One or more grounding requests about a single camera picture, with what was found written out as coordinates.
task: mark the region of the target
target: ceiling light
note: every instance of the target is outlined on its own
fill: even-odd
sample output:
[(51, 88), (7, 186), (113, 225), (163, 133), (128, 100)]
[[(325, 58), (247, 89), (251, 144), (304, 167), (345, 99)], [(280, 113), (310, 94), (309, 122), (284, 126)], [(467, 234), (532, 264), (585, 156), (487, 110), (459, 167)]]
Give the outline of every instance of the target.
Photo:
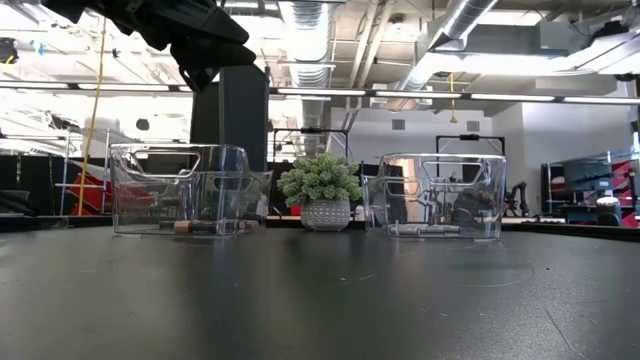
[(319, 62), (304, 62), (304, 61), (292, 61), (292, 60), (279, 60), (278, 65), (289, 67), (327, 67), (335, 68), (336, 64), (332, 63), (319, 63)]
[[(257, 9), (257, 2), (233, 2), (227, 4), (225, 8), (242, 8), (242, 9)], [(278, 5), (276, 4), (265, 4), (265, 10), (278, 10)]]
[(7, 140), (66, 140), (66, 136), (47, 136), (47, 135), (5, 135), (3, 139)]
[(284, 95), (325, 95), (325, 96), (364, 96), (364, 90), (342, 90), (342, 89), (296, 89), (280, 88), (279, 94)]
[(572, 97), (564, 98), (565, 103), (602, 105), (640, 105), (640, 98)]
[(331, 101), (329, 96), (287, 95), (287, 100)]
[[(78, 87), (82, 90), (95, 90), (98, 87), (98, 84), (78, 84)], [(120, 85), (120, 84), (102, 84), (100, 85), (100, 89), (102, 90), (112, 90), (112, 91), (168, 91), (169, 88), (167, 85), (153, 85), (153, 84), (142, 84), (142, 85)]]
[(67, 89), (67, 84), (54, 82), (0, 81), (0, 88)]
[(471, 98), (474, 100), (549, 102), (549, 101), (553, 101), (556, 97), (542, 96), (542, 95), (471, 94)]
[(459, 99), (462, 95), (446, 92), (427, 91), (376, 91), (376, 97), (390, 98), (420, 98), (420, 99)]
[(480, 25), (534, 26), (548, 11), (531, 10), (491, 10), (480, 18)]

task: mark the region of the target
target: ductwork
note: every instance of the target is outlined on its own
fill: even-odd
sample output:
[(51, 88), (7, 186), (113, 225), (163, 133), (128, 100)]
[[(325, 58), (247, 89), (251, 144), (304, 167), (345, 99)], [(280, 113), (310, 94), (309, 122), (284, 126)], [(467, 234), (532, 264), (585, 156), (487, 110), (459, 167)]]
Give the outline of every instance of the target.
[[(436, 19), (441, 24), (436, 31), (427, 33), (426, 51), (444, 45), (452, 40), (466, 37), (476, 27), (480, 17), (491, 10), (498, 0), (454, 0), (447, 12)], [(433, 59), (423, 56), (411, 70), (407, 78), (400, 83), (398, 90), (418, 91), (429, 81), (431, 75), (438, 71), (430, 62)]]
[(238, 1), (227, 0), (224, 11), (231, 16), (271, 17), (281, 19), (278, 4), (275, 1)]
[[(290, 66), (291, 81), (295, 87), (323, 88), (329, 85), (331, 17), (333, 5), (320, 2), (280, 2), (280, 12), (288, 31), (287, 56), (297, 62)], [(302, 100), (299, 115), (302, 127), (330, 127), (329, 102)], [(308, 155), (317, 150), (315, 142), (309, 145)]]
[[(493, 5), (493, 2), (485, 1), (485, 4)], [(535, 77), (640, 74), (638, 7), (611, 11), (573, 24), (541, 21), (537, 26), (475, 26), (475, 21), (466, 30), (452, 22), (448, 15), (451, 12), (460, 10), (451, 7), (447, 15), (427, 24), (427, 31), (417, 44), (420, 60), (396, 89), (419, 91), (436, 72)], [(437, 46), (444, 41), (438, 40), (442, 36), (448, 42)], [(567, 88), (567, 91), (573, 90), (578, 89)], [(411, 100), (390, 101), (384, 107), (398, 111), (406, 108), (408, 101)]]

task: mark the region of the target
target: white wall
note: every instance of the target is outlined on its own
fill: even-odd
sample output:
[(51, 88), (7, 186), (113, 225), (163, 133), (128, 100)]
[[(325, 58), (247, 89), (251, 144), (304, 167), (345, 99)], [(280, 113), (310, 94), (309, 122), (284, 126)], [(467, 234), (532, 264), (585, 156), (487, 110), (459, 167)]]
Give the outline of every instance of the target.
[[(344, 120), (343, 109), (332, 109), (332, 127), (339, 129)], [(491, 119), (484, 117), (482, 111), (456, 111), (458, 123), (451, 123), (451, 111), (434, 114), (431, 111), (403, 111), (392, 113), (388, 110), (362, 109), (358, 114), (351, 132), (349, 147), (353, 162), (364, 161), (377, 164), (380, 156), (397, 152), (435, 153), (436, 135), (468, 134), (467, 120), (480, 121), (480, 135), (491, 135)], [(405, 130), (391, 130), (392, 119), (404, 119)], [(330, 151), (344, 155), (344, 148), (336, 141), (331, 142)], [(487, 153), (496, 151), (485, 142), (460, 142), (453, 140), (445, 148), (450, 153)]]
[(507, 153), (507, 185), (515, 185), (526, 173), (524, 122), (522, 104), (514, 105), (493, 118), (494, 136), (505, 138)]
[[(609, 94), (613, 97), (634, 96), (626, 85), (618, 83), (618, 89)], [(607, 150), (629, 150), (633, 146), (630, 122), (638, 117), (636, 106), (590, 106), (587, 123), (591, 129), (591, 150), (599, 153)]]

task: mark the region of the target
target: transparent storage container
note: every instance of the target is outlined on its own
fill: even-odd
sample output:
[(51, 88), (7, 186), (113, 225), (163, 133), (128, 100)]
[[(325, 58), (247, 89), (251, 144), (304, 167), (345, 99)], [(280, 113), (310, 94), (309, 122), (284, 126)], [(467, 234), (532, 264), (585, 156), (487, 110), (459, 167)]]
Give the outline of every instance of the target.
[(121, 234), (233, 236), (263, 228), (271, 172), (231, 145), (114, 144), (113, 226)]
[(397, 238), (500, 236), (506, 158), (474, 154), (390, 154), (363, 176), (366, 228)]

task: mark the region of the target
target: ceiling beam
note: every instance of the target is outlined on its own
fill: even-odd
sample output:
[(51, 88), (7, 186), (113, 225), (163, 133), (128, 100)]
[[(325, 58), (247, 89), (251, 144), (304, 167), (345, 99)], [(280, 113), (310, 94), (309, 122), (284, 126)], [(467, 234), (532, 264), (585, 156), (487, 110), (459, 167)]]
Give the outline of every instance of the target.
[(358, 76), (358, 70), (360, 70), (360, 63), (362, 62), (362, 58), (364, 57), (364, 52), (367, 49), (367, 44), (369, 43), (369, 36), (371, 36), (371, 29), (373, 29), (373, 22), (376, 19), (376, 11), (378, 9), (377, 2), (369, 2), (369, 7), (367, 8), (367, 12), (365, 16), (367, 17), (367, 21), (364, 24), (364, 29), (362, 29), (362, 34), (360, 35), (360, 40), (358, 41), (358, 48), (356, 49), (356, 56), (353, 61), (353, 65), (351, 66), (351, 75), (349, 75), (349, 83), (347, 87), (353, 87), (356, 83), (356, 77)]
[(5, 76), (11, 80), (31, 80), (31, 81), (55, 81), (56, 79), (34, 66), (21, 64), (0, 65), (0, 76)]
[(360, 75), (360, 79), (358, 80), (358, 87), (362, 88), (364, 84), (367, 82), (367, 77), (369, 77), (369, 71), (371, 70), (371, 65), (373, 64), (373, 60), (375, 59), (378, 48), (380, 47), (380, 42), (382, 41), (382, 37), (384, 36), (384, 30), (389, 22), (389, 18), (391, 17), (391, 10), (393, 9), (394, 3), (386, 2), (384, 4), (384, 8), (382, 10), (382, 15), (380, 15), (380, 22), (378, 25), (378, 29), (376, 31), (376, 35), (373, 37), (373, 41), (371, 46), (369, 47), (369, 53), (367, 54), (367, 60), (364, 63), (364, 68), (362, 69), (362, 75)]
[(166, 84), (168, 79), (163, 79), (160, 73), (156, 73), (150, 68), (149, 64), (145, 64), (140, 57), (131, 56), (130, 54), (120, 54), (114, 59), (122, 68), (134, 75), (134, 77), (142, 80), (144, 83)]

